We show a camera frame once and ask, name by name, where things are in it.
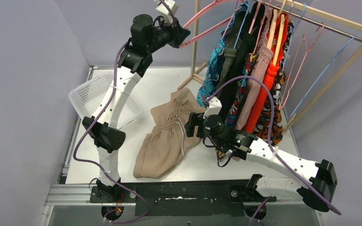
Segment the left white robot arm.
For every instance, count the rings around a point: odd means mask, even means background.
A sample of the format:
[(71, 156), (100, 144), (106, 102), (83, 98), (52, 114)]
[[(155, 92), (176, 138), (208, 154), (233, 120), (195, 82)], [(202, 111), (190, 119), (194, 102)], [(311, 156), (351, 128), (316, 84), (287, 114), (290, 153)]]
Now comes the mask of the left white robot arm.
[(131, 37), (115, 57), (114, 77), (100, 106), (91, 116), (82, 119), (86, 129), (76, 145), (91, 137), (99, 154), (99, 162), (90, 161), (100, 169), (97, 193), (109, 201), (120, 199), (125, 186), (120, 184), (118, 151), (126, 134), (117, 128), (118, 119), (132, 90), (153, 62), (152, 54), (165, 45), (179, 48), (190, 35), (173, 13), (169, 17), (141, 14), (133, 18)]

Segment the beige shorts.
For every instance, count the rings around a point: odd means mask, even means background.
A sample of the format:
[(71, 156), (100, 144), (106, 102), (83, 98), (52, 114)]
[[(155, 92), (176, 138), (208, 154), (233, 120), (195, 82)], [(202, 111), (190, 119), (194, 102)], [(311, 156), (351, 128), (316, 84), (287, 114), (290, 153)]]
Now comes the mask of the beige shorts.
[(170, 101), (153, 107), (155, 122), (137, 154), (133, 169), (135, 178), (159, 179), (170, 173), (200, 143), (194, 132), (186, 136), (185, 124), (191, 113), (203, 113), (205, 108), (196, 101), (189, 88), (171, 93)]

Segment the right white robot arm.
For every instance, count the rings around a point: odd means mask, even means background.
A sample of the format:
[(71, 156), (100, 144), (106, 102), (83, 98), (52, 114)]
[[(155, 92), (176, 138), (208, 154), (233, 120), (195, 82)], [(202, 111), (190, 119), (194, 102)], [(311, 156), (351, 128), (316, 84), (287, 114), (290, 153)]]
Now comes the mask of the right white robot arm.
[(225, 125), (216, 114), (205, 117), (203, 113), (191, 113), (184, 128), (187, 137), (208, 138), (211, 141), (209, 147), (228, 158), (255, 162), (283, 175), (282, 178), (253, 176), (253, 184), (246, 188), (249, 199), (285, 197), (302, 200), (317, 211), (341, 214), (332, 204), (337, 187), (332, 162), (306, 160), (284, 152), (253, 134)]

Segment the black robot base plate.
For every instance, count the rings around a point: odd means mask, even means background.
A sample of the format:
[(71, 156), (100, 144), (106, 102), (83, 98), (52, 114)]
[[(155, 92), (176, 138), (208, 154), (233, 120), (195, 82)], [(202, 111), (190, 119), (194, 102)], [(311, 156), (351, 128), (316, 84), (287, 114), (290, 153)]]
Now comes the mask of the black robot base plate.
[(258, 178), (253, 180), (217, 180), (189, 182), (145, 182), (105, 186), (97, 182), (90, 192), (91, 203), (111, 207), (102, 208), (109, 219), (118, 219), (111, 210), (121, 210), (127, 204), (135, 206), (135, 215), (145, 216), (252, 216), (265, 197), (256, 190)]

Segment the pink plastic hanger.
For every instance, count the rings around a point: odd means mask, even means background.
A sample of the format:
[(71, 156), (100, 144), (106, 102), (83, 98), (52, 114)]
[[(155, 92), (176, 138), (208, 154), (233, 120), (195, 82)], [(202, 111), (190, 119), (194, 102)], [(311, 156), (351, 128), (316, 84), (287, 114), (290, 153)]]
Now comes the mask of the pink plastic hanger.
[(219, 40), (224, 39), (226, 32), (234, 23), (235, 14), (244, 10), (243, 0), (203, 0), (203, 6), (184, 28), (191, 28), (191, 37), (187, 38), (180, 49), (197, 45), (198, 50), (212, 50)]

